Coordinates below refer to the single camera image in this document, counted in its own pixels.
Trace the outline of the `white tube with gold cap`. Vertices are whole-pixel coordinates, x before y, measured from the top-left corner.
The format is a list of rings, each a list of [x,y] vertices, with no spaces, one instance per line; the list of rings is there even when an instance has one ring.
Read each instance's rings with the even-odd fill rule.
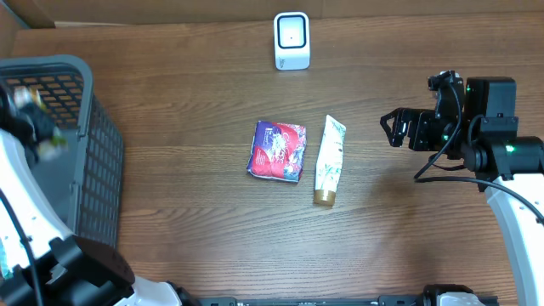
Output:
[[[326,122],[315,165],[314,204],[333,206],[343,168],[346,127],[332,116]]]

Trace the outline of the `red purple snack packet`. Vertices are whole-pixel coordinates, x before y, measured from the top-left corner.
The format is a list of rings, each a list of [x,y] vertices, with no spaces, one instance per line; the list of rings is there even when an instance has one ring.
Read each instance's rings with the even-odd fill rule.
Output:
[[[307,145],[305,126],[258,121],[246,170],[254,177],[297,184]]]

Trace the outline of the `green juice pouch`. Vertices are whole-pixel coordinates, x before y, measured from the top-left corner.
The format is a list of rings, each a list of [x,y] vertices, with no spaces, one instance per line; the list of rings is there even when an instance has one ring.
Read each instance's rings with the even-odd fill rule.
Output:
[[[23,128],[20,139],[38,160],[51,161],[68,150],[66,138],[47,114],[37,89],[17,87],[13,103],[14,119]]]

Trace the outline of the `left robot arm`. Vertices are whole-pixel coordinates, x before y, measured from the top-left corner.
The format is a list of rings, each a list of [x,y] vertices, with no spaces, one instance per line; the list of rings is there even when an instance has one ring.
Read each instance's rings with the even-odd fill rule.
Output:
[[[64,143],[37,92],[1,90],[1,300],[7,305],[197,305],[183,287],[137,276],[113,247],[76,235],[27,159]]]

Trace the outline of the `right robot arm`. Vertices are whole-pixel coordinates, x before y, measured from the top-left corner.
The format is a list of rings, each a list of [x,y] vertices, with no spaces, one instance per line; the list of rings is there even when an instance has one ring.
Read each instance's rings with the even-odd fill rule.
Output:
[[[543,142],[518,135],[517,84],[508,76],[462,79],[443,71],[428,79],[434,109],[397,108],[380,119],[388,142],[409,141],[414,151],[429,151],[416,182],[441,156],[461,160],[440,182],[473,183],[485,194],[501,229],[513,272],[518,302],[543,303]],[[458,169],[473,173],[458,177]]]

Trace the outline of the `white barcode scanner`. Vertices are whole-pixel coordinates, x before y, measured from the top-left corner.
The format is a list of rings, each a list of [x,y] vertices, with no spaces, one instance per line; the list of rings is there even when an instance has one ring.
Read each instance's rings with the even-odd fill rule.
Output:
[[[275,67],[279,71],[309,68],[309,17],[300,11],[279,13],[274,18]]]

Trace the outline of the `grey plastic basket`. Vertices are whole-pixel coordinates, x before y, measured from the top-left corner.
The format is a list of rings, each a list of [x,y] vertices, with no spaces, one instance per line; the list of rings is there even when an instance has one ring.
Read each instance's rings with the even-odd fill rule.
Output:
[[[30,169],[59,218],[75,234],[115,247],[122,194],[122,134],[94,94],[93,73],[73,55],[1,62],[1,84],[35,88],[67,141]]]

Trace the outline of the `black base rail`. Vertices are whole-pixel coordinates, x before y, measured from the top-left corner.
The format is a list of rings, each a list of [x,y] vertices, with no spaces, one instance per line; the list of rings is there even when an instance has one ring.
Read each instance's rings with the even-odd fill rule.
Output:
[[[432,302],[436,298],[434,287],[424,288],[418,295],[381,295],[375,298],[349,299],[236,299],[234,297],[192,297],[184,288],[180,296],[184,298],[183,305],[199,306],[431,306],[438,305]]]

